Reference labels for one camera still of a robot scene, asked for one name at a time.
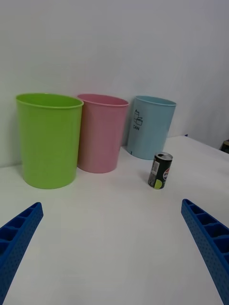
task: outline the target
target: white wall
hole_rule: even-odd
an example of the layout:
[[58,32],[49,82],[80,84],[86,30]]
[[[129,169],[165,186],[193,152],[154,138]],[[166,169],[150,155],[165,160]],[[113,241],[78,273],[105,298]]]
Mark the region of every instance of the white wall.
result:
[[228,0],[0,2],[0,166],[20,161],[14,96],[95,92],[177,102],[170,135],[229,137]]

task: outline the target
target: black can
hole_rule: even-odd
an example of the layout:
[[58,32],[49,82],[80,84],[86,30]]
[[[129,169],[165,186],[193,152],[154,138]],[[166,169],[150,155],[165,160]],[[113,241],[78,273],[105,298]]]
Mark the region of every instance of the black can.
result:
[[172,160],[173,156],[166,152],[155,155],[148,180],[149,185],[154,189],[163,189],[165,186]]

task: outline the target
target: table surface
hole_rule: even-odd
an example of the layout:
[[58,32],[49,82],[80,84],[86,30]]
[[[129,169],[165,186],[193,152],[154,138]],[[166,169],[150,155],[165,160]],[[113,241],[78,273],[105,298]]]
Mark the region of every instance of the table surface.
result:
[[183,136],[164,150],[163,190],[147,184],[152,161],[123,148],[113,172],[77,169],[55,190],[0,169],[0,226],[34,202],[44,211],[4,305],[222,305],[180,210],[188,198],[229,226],[229,155]]

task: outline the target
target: plastic bucket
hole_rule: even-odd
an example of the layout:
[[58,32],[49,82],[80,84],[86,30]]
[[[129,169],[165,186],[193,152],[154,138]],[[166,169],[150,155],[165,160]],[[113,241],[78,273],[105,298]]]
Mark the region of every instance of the plastic bucket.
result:
[[151,96],[136,96],[127,151],[135,157],[153,160],[163,150],[176,103]]
[[113,96],[80,94],[84,101],[78,167],[107,173],[117,166],[128,102]]
[[83,102],[47,93],[16,97],[24,180],[53,189],[75,178]]

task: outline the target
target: can lid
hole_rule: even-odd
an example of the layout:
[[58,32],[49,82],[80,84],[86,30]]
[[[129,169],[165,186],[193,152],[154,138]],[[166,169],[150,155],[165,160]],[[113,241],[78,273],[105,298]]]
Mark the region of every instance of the can lid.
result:
[[173,156],[170,155],[169,153],[166,153],[166,152],[156,153],[155,156],[157,158],[161,159],[161,160],[166,160],[166,161],[172,161],[173,160]]

